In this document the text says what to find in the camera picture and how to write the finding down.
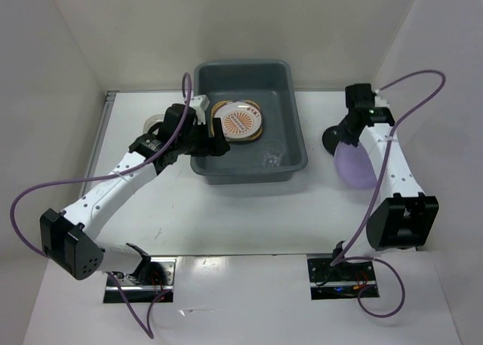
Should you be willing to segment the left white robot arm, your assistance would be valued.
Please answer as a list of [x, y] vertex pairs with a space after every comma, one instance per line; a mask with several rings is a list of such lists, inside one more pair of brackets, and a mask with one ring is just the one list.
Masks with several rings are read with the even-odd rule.
[[222, 156], [229, 151], [221, 121], [206, 122], [209, 103], [201, 95], [188, 104], [169, 106], [162, 121], [139, 136], [100, 183], [62, 211], [47, 210], [40, 218], [43, 252], [77, 280], [99, 270], [124, 273], [136, 285], [146, 282], [153, 268], [151, 255], [131, 243], [108, 248], [95, 240], [117, 210], [179, 156]]

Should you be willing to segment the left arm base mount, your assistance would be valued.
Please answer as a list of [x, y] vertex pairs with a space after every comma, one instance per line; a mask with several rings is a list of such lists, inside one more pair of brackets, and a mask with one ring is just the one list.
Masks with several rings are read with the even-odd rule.
[[151, 303], [160, 295], [157, 303], [172, 303], [176, 264], [175, 257], [153, 257], [148, 269], [141, 274], [113, 272], [115, 280], [106, 280], [103, 303], [123, 303], [116, 282], [130, 303]]

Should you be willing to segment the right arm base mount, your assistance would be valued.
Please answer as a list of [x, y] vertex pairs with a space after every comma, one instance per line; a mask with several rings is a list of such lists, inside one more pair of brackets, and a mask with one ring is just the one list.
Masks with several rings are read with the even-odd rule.
[[330, 266], [328, 254], [308, 255], [310, 294], [312, 300], [343, 300], [379, 297], [372, 262], [342, 263]]

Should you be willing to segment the clear plastic cup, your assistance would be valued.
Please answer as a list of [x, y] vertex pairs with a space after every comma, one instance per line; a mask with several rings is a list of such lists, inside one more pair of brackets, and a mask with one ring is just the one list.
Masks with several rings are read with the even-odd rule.
[[262, 165], [264, 168], [276, 168], [281, 165], [285, 156], [286, 147], [278, 140], [269, 140], [264, 143]]

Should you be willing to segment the purple round plate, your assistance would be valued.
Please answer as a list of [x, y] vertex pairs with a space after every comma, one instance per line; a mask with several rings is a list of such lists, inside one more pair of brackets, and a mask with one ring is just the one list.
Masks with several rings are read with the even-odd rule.
[[340, 179], [353, 189], [373, 189], [377, 185], [369, 155], [361, 144], [338, 143], [334, 164]]

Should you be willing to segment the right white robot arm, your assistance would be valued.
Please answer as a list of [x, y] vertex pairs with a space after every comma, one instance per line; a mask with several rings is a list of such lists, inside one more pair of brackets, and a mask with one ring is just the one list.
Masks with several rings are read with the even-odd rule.
[[439, 210], [438, 199], [425, 194], [409, 168], [396, 132], [399, 122], [376, 96], [368, 83], [347, 86], [347, 114], [322, 137], [340, 179], [373, 192], [359, 228], [337, 246], [331, 271], [338, 279], [350, 278], [357, 262], [384, 251], [424, 245]]

